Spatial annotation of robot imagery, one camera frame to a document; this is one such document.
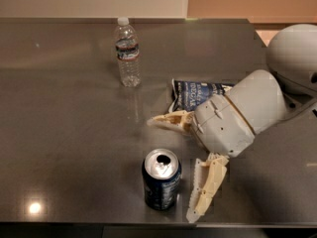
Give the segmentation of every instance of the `bottle cap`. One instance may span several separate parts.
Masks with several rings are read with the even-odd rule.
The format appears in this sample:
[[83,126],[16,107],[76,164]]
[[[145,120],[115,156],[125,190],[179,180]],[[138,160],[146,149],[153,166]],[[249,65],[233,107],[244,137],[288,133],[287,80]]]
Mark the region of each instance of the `bottle cap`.
[[118,25],[119,26],[128,26],[129,25],[129,19],[126,17],[118,18]]

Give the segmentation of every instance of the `table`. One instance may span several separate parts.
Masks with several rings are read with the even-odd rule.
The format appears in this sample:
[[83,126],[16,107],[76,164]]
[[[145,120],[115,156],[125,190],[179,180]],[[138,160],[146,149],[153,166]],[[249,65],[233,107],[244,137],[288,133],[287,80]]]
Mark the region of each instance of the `table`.
[[[121,85],[114,19],[0,22],[0,221],[165,224],[185,215],[193,165],[207,153],[191,137],[149,128],[167,112],[171,80],[235,83],[267,69],[247,20],[132,20],[142,85]],[[315,226],[317,119],[307,114],[260,135],[238,158],[195,226]],[[167,148],[183,168],[176,206],[144,202],[142,161]],[[39,202],[42,210],[31,214]]]

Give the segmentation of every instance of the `bottle label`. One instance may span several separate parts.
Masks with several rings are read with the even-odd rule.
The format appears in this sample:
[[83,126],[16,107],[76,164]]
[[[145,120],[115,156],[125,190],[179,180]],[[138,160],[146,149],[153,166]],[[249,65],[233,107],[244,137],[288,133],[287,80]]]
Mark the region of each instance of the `bottle label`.
[[135,60],[140,54],[139,44],[134,39],[120,39],[116,43],[116,50],[118,60]]

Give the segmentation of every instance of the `wall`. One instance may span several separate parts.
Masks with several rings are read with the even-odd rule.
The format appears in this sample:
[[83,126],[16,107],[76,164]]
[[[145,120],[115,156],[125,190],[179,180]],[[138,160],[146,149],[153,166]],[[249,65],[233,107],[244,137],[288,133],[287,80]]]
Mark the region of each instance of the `wall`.
[[185,18],[188,0],[0,0],[10,18]]
[[189,0],[188,17],[248,18],[252,23],[317,23],[317,0]]

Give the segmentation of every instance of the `white wall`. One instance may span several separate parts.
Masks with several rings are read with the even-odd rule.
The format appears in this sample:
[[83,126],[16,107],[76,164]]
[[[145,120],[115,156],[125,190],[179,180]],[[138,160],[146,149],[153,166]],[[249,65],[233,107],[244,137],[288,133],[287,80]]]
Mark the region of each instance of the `white wall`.
[[0,17],[185,18],[188,0],[0,0]]

